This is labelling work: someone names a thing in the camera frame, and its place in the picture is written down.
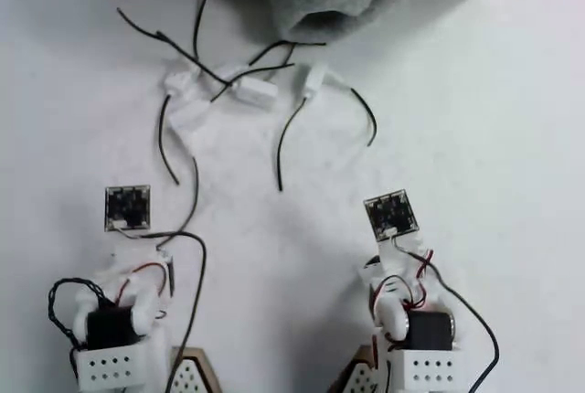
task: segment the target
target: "electronic component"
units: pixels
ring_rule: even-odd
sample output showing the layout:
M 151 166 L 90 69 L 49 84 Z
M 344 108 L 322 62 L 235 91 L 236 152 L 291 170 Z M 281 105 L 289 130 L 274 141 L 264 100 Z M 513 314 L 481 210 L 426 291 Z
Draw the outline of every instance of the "electronic component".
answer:
M 133 330 L 132 306 L 113 306 L 88 313 L 88 350 L 135 345 L 140 337 Z
M 150 228 L 150 186 L 106 187 L 105 230 Z
M 236 97 L 259 107 L 271 107 L 278 97 L 278 86 L 250 76 L 239 79 L 233 87 Z
M 410 311 L 406 348 L 453 350 L 453 325 L 448 313 Z
M 393 228 L 396 236 L 419 230 L 404 189 L 367 199 L 364 206 L 378 242 L 389 239 L 388 231 Z

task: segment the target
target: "white plastic connector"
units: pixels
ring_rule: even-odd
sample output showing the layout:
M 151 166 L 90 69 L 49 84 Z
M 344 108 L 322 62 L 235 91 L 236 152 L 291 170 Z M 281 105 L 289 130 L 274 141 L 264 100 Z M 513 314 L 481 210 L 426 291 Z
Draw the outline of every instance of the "white plastic connector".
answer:
M 184 359 L 175 372 L 171 393 L 211 393 L 192 359 Z
M 401 341 L 409 332 L 409 316 L 397 294 L 398 292 L 380 294 L 374 306 L 374 321 L 376 326 L 383 326 L 394 340 Z
M 391 353 L 390 391 L 465 391 L 463 352 L 395 350 Z
M 176 59 L 163 81 L 166 93 L 176 98 L 186 96 L 194 88 L 200 73 L 201 69 L 186 58 Z
M 314 98 L 325 79 L 327 66 L 323 62 L 317 62 L 310 69 L 307 78 L 304 80 L 303 97 L 307 100 Z
M 159 301 L 156 288 L 147 285 L 139 289 L 132 307 L 132 328 L 138 335 L 150 334 L 158 309 Z
M 376 385 L 376 377 L 372 369 L 366 363 L 357 363 L 347 380 L 343 393 L 372 393 Z
M 223 80 L 231 80 L 236 75 L 240 74 L 241 72 L 249 68 L 250 67 L 248 66 L 248 64 L 243 64 L 241 62 L 229 62 L 213 68 L 213 72 Z M 208 81 L 209 88 L 212 89 L 213 91 L 221 90 L 224 87 L 223 84 L 212 78 L 208 78 Z
M 233 86 L 236 97 L 260 107 L 271 106 L 278 97 L 278 86 L 265 80 L 244 76 Z
M 314 98 L 324 84 L 337 87 L 347 87 L 344 79 L 332 71 L 323 62 L 311 66 L 303 86 L 303 97 L 307 100 Z

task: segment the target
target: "red wire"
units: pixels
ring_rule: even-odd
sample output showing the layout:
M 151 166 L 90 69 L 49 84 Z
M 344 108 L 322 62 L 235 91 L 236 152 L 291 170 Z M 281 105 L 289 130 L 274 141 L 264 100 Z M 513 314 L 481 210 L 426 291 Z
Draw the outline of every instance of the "red wire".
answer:
M 432 259 L 432 255 L 434 254 L 434 250 L 430 250 L 429 251 L 429 256 L 427 257 L 427 259 L 420 265 L 419 270 L 417 271 L 417 279 L 420 279 L 420 276 L 422 276 L 422 273 L 425 272 L 427 270 L 427 267 L 429 266 L 429 262 Z
M 140 267 L 134 268 L 132 270 L 132 274 L 134 274 L 135 272 L 144 270 L 145 268 L 148 268 L 148 267 L 158 267 L 163 272 L 163 284 L 161 285 L 160 289 L 158 290 L 158 296 L 160 297 L 161 294 L 163 293 L 163 291 L 165 290 L 165 286 L 166 286 L 166 268 L 163 265 L 161 265 L 158 262 L 147 262 L 147 263 L 141 265 Z M 116 297 L 116 306 L 118 304 L 120 304 L 122 294 L 123 294 L 124 290 L 126 289 L 126 286 L 128 286 L 128 283 L 130 283 L 130 279 L 126 279 L 126 281 L 122 285 L 122 288 L 120 288 L 120 292 L 118 292 L 118 297 Z

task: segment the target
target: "small chip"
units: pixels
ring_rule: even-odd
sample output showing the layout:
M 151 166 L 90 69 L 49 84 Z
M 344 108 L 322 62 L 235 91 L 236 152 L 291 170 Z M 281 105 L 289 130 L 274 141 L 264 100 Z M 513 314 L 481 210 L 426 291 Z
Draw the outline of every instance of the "small chip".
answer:
M 367 199 L 364 206 L 378 242 L 389 239 L 388 231 L 393 228 L 397 231 L 396 236 L 419 230 L 404 189 Z
M 150 186 L 106 187 L 105 231 L 150 228 Z

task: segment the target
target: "white connector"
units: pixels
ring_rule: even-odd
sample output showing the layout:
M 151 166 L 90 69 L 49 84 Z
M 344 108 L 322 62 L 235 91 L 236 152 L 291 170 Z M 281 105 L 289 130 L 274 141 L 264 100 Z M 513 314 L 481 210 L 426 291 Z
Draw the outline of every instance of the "white connector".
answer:
M 307 100 L 314 98 L 324 84 L 347 87 L 341 76 L 329 69 L 324 62 L 317 62 L 311 66 L 304 80 L 303 97 Z
M 276 84 L 250 76 L 240 78 L 232 89 L 236 97 L 241 101 L 253 103 L 260 107 L 270 107 L 278 97 L 278 86 Z
M 201 69 L 186 58 L 176 59 L 171 64 L 163 81 L 166 94 L 174 98 L 186 96 L 194 89 L 200 73 Z
M 213 68 L 213 72 L 222 78 L 223 80 L 232 80 L 235 76 L 239 75 L 241 72 L 246 71 L 250 67 L 248 64 L 243 64 L 241 62 L 228 62 Z M 224 88 L 224 85 L 212 78 L 207 78 L 208 86 L 213 91 L 218 91 Z
M 390 391 L 465 391 L 463 357 L 456 350 L 394 350 Z

